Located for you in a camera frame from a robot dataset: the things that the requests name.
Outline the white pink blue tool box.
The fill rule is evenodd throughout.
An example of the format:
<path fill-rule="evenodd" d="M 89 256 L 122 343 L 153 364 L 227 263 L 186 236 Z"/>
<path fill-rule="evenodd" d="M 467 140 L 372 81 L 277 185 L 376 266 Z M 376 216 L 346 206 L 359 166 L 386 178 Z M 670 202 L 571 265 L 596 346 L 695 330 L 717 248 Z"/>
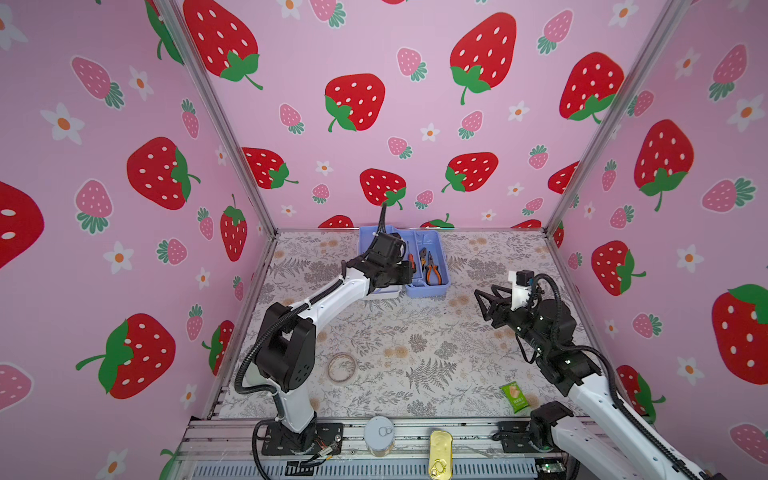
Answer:
<path fill-rule="evenodd" d="M 360 228 L 360 254 L 362 254 L 369 247 L 373 240 L 374 234 L 378 232 L 378 227 L 369 226 Z M 401 292 L 405 292 L 411 298 L 428 298 L 446 295 L 450 286 L 450 277 L 449 273 L 447 272 L 445 254 L 443 252 L 439 234 L 436 232 L 399 230 L 390 225 L 385 227 L 385 232 L 398 234 L 406 242 L 404 258 L 408 260 L 408 254 L 413 254 L 417 270 L 416 273 L 413 273 L 413 280 L 410 285 L 376 288 L 372 290 L 368 295 L 368 299 L 396 299 L 400 296 Z M 444 282 L 444 284 L 441 286 L 428 286 L 424 277 L 422 276 L 419 251 L 423 247 L 426 247 L 429 251 L 432 252 L 436 263 L 439 265 L 439 270 L 442 274 Z"/>

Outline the orange black combination pliers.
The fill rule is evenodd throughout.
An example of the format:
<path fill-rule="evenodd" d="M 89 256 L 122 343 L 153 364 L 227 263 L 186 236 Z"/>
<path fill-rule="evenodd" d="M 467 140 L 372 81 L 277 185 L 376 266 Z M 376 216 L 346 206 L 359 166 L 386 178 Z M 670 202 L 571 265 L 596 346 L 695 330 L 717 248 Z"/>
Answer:
<path fill-rule="evenodd" d="M 428 262 L 428 274 L 425 282 L 428 286 L 441 286 L 444 284 L 442 274 L 439 270 L 439 265 L 436 263 L 431 251 L 431 257 Z"/>

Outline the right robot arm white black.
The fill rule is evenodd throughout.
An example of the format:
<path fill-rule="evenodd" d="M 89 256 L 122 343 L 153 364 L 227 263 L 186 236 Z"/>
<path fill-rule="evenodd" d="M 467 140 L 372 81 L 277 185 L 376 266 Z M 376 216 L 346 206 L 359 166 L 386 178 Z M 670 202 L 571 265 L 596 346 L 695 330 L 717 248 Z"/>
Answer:
<path fill-rule="evenodd" d="M 526 362 L 575 403 L 607 436 L 586 429 L 573 411 L 558 401 L 530 414 L 527 440 L 539 451 L 558 449 L 600 479 L 706 479 L 708 473 L 686 458 L 617 390 L 615 371 L 597 349 L 573 341 L 576 320 L 558 287 L 545 297 L 536 275 L 523 285 L 498 285 L 474 293 L 484 321 L 495 329 L 509 328 Z"/>

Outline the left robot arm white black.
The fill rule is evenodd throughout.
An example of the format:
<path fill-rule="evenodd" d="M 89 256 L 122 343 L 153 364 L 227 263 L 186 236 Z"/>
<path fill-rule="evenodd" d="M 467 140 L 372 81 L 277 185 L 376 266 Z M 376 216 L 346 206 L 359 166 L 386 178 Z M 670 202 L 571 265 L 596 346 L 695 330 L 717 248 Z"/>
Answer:
<path fill-rule="evenodd" d="M 406 247 L 401 236 L 381 228 L 362 254 L 341 263 L 340 274 L 326 286 L 297 303 L 274 303 L 265 311 L 233 387 L 239 395 L 272 396 L 276 426 L 293 449 L 307 450 L 316 436 L 317 413 L 304 384 L 316 363 L 318 333 L 375 290 L 410 284 L 413 268 Z"/>

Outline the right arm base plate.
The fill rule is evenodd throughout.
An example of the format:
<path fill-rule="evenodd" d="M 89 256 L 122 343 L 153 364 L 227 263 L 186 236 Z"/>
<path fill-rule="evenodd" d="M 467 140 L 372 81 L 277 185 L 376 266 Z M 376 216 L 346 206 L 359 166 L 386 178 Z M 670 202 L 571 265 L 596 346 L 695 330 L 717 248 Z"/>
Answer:
<path fill-rule="evenodd" d="M 493 441 L 498 441 L 505 453 L 515 454 L 570 454 L 577 455 L 572 439 L 568 442 L 567 427 L 578 426 L 576 419 L 565 417 L 557 421 L 502 421 L 498 430 L 491 434 Z"/>

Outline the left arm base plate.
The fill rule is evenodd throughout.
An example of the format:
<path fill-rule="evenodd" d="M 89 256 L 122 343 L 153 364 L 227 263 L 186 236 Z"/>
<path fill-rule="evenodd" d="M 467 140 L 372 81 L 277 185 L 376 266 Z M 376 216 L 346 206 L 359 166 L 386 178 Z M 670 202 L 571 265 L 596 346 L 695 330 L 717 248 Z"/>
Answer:
<path fill-rule="evenodd" d="M 343 433 L 344 424 L 338 422 L 310 424 L 302 433 L 292 432 L 280 422 L 270 422 L 262 438 L 260 454 L 312 456 L 329 448 L 329 455 L 337 455 L 342 450 Z"/>

